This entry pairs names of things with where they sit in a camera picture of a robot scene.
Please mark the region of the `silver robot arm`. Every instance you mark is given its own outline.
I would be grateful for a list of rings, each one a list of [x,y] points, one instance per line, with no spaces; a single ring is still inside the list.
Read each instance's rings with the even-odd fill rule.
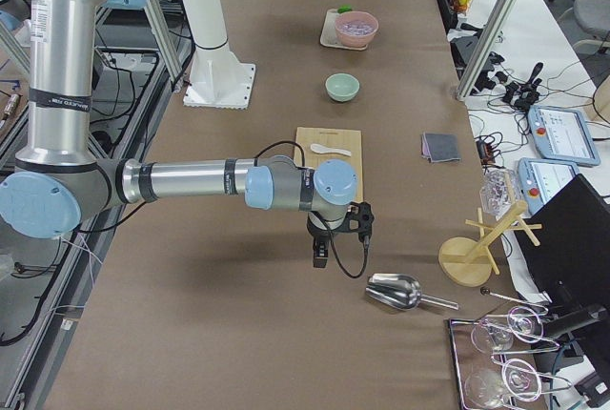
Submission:
[[[31,0],[29,129],[15,171],[1,184],[1,216],[17,232],[52,238],[121,204],[185,195],[244,195],[248,206],[305,212],[314,265],[338,233],[370,237],[369,208],[356,203],[352,166],[315,169],[276,155],[180,163],[97,158],[89,150],[95,15],[104,5],[146,0]]]

